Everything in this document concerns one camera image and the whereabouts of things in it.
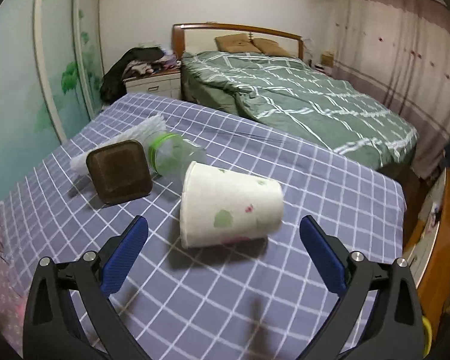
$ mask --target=brown pillow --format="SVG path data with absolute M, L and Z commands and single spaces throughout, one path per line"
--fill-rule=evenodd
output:
M 248 39 L 246 33 L 219 36 L 215 38 L 217 47 L 226 53 L 261 53 Z
M 266 56 L 292 57 L 292 55 L 287 50 L 282 49 L 280 45 L 274 40 L 257 38 L 253 40 L 253 44 Z

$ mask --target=pink curtain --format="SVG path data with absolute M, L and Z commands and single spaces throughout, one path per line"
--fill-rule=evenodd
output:
M 415 126 L 426 178 L 450 139 L 450 11 L 435 0 L 336 0 L 335 77 Z

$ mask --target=clothing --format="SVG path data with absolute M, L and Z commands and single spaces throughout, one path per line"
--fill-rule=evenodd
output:
M 175 69 L 177 66 L 176 56 L 174 54 L 164 55 L 157 61 L 131 61 L 123 71 L 122 80 L 132 77 L 142 77 L 169 69 Z
M 100 88 L 100 97 L 105 104 L 112 104 L 120 97 L 127 94 L 122 76 L 127 65 L 132 61 L 141 61 L 142 63 L 151 63 L 161 59 L 164 52 L 159 47 L 139 48 L 135 47 L 128 50 L 108 73 L 103 77 L 103 84 Z

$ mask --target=green striped duvet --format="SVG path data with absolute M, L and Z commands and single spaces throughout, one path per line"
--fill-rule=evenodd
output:
M 182 59 L 201 85 L 235 98 L 240 114 L 304 138 L 366 167 L 400 163 L 416 129 L 347 81 L 298 59 L 207 51 Z

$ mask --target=bed frame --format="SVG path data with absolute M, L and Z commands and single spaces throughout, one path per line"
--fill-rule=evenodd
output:
M 269 28 L 244 26 L 241 24 L 223 23 L 188 23 L 175 24 L 172 30 L 172 47 L 176 56 L 181 59 L 185 50 L 191 53 L 216 51 L 217 36 L 246 33 L 250 40 L 267 38 L 279 43 L 291 55 L 303 60 L 303 40 L 300 35 L 291 34 Z

